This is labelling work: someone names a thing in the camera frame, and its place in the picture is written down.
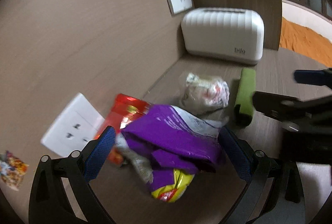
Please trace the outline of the purple snack bag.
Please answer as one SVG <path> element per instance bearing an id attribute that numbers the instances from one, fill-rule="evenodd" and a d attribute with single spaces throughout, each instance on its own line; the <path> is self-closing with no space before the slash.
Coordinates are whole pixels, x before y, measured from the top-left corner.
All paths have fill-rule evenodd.
<path id="1" fill-rule="evenodd" d="M 148 113 L 120 130 L 128 146 L 150 161 L 151 196 L 173 203 L 184 194 L 199 172 L 220 165 L 218 134 L 228 122 L 200 119 L 172 105 L 153 105 Z"/>

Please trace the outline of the white ribbed speaker box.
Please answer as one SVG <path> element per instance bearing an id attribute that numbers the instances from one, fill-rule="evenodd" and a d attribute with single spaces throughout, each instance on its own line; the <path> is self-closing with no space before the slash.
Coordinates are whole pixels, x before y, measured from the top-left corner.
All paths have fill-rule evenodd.
<path id="1" fill-rule="evenodd" d="M 183 17 L 185 48 L 193 55 L 257 64 L 263 55 L 265 25 L 246 9 L 202 7 Z"/>

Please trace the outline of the green tube wrapper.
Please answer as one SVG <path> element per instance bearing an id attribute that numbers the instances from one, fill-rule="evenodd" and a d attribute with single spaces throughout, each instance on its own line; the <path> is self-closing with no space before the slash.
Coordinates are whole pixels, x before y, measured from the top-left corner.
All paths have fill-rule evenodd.
<path id="1" fill-rule="evenodd" d="M 256 89 L 256 71 L 243 68 L 239 80 L 233 118 L 237 126 L 245 128 L 251 124 L 254 116 L 252 97 Z"/>

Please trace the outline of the colourful wall stickers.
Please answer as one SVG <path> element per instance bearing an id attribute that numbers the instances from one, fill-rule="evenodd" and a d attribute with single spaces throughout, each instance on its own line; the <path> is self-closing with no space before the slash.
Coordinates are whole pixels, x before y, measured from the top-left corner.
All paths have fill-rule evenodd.
<path id="1" fill-rule="evenodd" d="M 1 180 L 12 190 L 19 190 L 28 167 L 28 164 L 10 151 L 1 154 Z"/>

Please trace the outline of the orange bed blanket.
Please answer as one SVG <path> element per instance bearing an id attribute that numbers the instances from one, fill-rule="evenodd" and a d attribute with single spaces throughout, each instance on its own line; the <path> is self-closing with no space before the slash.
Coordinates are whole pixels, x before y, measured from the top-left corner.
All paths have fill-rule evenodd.
<path id="1" fill-rule="evenodd" d="M 331 68 L 331 41 L 314 30 L 282 18 L 279 47 L 289 49 Z"/>

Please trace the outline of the pink white long wrapper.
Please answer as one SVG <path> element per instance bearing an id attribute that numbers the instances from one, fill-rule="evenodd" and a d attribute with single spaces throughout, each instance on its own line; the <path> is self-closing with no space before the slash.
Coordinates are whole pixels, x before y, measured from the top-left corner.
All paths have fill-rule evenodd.
<path id="1" fill-rule="evenodd" d="M 153 182 L 154 177 L 150 161 L 131 150 L 121 133 L 116 135 L 115 148 L 133 165 L 135 171 L 145 184 Z"/>

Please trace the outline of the crumpled clear white wrapper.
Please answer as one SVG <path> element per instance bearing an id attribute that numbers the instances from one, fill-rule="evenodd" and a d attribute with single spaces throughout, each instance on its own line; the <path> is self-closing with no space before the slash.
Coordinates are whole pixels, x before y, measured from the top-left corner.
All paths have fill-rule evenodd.
<path id="1" fill-rule="evenodd" d="M 184 75 L 181 85 L 179 106 L 193 115 L 228 107 L 229 87 L 220 76 L 188 73 Z"/>

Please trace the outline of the lower white wall socket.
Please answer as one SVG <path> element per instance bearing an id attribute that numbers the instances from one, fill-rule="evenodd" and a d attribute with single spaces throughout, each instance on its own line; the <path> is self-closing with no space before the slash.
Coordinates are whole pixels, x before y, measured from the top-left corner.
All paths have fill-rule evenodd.
<path id="1" fill-rule="evenodd" d="M 78 93 L 50 125 L 40 143 L 57 155 L 67 157 L 72 151 L 83 150 L 104 121 L 86 97 Z"/>

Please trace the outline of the red snack box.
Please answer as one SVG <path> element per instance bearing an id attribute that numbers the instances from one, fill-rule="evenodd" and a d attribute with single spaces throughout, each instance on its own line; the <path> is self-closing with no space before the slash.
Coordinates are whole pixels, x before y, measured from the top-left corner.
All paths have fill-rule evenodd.
<path id="1" fill-rule="evenodd" d="M 99 138 L 104 129 L 111 126 L 116 134 L 126 125 L 148 113 L 151 104 L 124 94 L 117 94 L 113 106 L 95 135 Z"/>

